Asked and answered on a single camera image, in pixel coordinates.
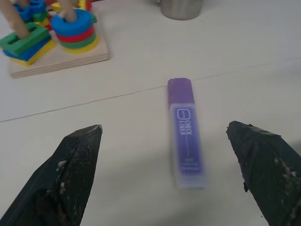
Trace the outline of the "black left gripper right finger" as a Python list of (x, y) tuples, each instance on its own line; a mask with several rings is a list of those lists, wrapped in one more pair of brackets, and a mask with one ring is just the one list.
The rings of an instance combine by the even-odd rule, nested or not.
[(280, 135), (251, 124), (232, 121), (226, 133), (244, 189), (269, 226), (301, 226), (301, 156)]

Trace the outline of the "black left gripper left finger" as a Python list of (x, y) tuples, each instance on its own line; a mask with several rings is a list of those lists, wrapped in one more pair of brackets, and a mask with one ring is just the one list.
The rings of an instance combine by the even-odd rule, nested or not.
[(0, 219), (0, 226), (80, 226), (102, 133), (101, 125), (93, 125), (65, 136), (31, 175)]

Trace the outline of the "purple highlighter marker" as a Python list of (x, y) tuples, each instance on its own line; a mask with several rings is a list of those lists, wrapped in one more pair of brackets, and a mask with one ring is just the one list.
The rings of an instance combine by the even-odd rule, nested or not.
[(170, 79), (167, 94), (176, 184), (185, 189), (205, 188), (206, 171), (191, 81)]

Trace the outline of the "wooden shape stacking toy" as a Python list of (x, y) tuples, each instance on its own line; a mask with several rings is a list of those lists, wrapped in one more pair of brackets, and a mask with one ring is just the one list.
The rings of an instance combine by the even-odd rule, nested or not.
[(75, 9), (77, 20), (68, 23), (55, 15), (50, 24), (55, 47), (30, 66), (10, 61), (8, 73), (13, 78), (54, 72), (110, 59), (108, 45), (98, 11)]

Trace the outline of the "yellow rectangular toy block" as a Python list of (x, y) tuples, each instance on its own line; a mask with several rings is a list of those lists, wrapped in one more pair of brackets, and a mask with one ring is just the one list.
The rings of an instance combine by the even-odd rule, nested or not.
[(41, 56), (49, 52), (54, 47), (55, 47), (55, 41), (50, 40), (45, 45), (43, 45), (43, 47), (41, 47), (38, 51), (36, 51), (35, 54), (32, 55), (28, 60), (17, 59), (15, 57), (9, 57), (9, 59), (18, 64), (24, 66), (30, 66), (33, 63), (35, 63)]

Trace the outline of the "blue rectangular toy block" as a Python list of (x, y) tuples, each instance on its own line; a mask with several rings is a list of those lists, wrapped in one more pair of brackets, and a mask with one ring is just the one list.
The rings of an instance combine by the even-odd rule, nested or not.
[(40, 42), (38, 42), (35, 46), (29, 48), (24, 53), (20, 54), (19, 56), (16, 54), (11, 54), (7, 50), (3, 50), (3, 53), (7, 57), (12, 57), (12, 58), (16, 58), (19, 60), (29, 61), (29, 59), (32, 56), (34, 56), (42, 47), (44, 47), (51, 40), (52, 40), (51, 36), (48, 36), (48, 37), (44, 38), (43, 40), (41, 40)]

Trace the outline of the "green rectangular toy block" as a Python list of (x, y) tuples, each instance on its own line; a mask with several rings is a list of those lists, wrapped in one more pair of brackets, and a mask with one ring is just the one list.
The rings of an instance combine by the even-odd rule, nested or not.
[(50, 35), (46, 27), (33, 22), (27, 23), (26, 28), (29, 31), (28, 37), (20, 39), (16, 32), (12, 32), (0, 39), (0, 47), (13, 55), (19, 56)]

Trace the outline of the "green cross toy block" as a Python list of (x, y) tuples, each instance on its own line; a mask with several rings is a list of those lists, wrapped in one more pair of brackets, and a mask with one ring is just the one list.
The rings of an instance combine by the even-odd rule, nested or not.
[(43, 22), (45, 19), (47, 19), (49, 16), (49, 13), (47, 11), (43, 13), (33, 13), (32, 20), (34, 22)]

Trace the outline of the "wooden toy peg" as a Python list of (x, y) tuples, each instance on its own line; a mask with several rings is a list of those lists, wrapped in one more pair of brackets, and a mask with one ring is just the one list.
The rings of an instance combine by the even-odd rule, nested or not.
[(59, 17), (64, 18), (66, 22), (72, 23), (77, 20), (77, 15), (74, 10), (73, 0), (58, 0), (61, 6)]
[(0, 0), (0, 11), (8, 22), (9, 27), (17, 33), (18, 38), (25, 39), (30, 35), (25, 23), (10, 0)]

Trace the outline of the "yellow jagged toy block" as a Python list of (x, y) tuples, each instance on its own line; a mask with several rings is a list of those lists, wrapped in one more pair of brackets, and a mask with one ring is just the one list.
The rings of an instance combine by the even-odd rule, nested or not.
[[(52, 3), (50, 6), (57, 13), (62, 11), (61, 6), (58, 2)], [(78, 5), (76, 8), (90, 12), (92, 8), (92, 2), (91, 0), (78, 0)]]

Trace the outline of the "blue cross toy block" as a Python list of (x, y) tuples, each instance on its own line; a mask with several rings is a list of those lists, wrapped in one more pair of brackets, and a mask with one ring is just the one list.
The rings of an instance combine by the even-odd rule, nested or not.
[(29, 0), (29, 6), (22, 9), (19, 4), (13, 4), (14, 8), (18, 11), (20, 17), (25, 21), (33, 21), (33, 13), (43, 13), (47, 11), (45, 0)]

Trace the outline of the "silver metal cup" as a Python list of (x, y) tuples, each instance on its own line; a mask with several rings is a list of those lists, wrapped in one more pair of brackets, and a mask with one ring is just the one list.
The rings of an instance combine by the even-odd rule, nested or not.
[(204, 0), (158, 0), (162, 14), (174, 20), (191, 20), (200, 15)]

